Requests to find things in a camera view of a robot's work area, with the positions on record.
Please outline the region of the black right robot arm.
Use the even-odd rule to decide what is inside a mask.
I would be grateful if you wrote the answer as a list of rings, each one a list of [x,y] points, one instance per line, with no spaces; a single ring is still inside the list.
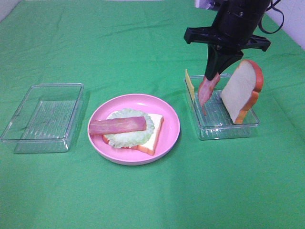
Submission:
[[[254,35],[254,31],[270,3],[269,0],[221,0],[211,26],[186,29],[187,44],[208,45],[204,75],[209,81],[240,60],[243,49],[267,51],[270,41]]]

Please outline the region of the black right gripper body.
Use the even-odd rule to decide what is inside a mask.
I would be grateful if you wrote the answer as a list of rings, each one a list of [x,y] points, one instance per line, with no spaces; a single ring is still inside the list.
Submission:
[[[261,49],[266,51],[271,42],[253,34],[268,4],[222,4],[210,27],[188,27],[184,34],[187,44],[213,44],[232,50]]]

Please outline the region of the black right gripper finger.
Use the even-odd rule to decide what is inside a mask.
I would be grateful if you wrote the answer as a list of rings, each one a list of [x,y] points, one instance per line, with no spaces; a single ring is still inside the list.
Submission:
[[[237,62],[243,57],[242,51],[236,51],[233,53],[218,53],[218,73],[221,74],[225,69]]]
[[[225,54],[216,48],[215,45],[208,45],[207,64],[205,69],[205,77],[211,81],[217,73],[224,70]]]

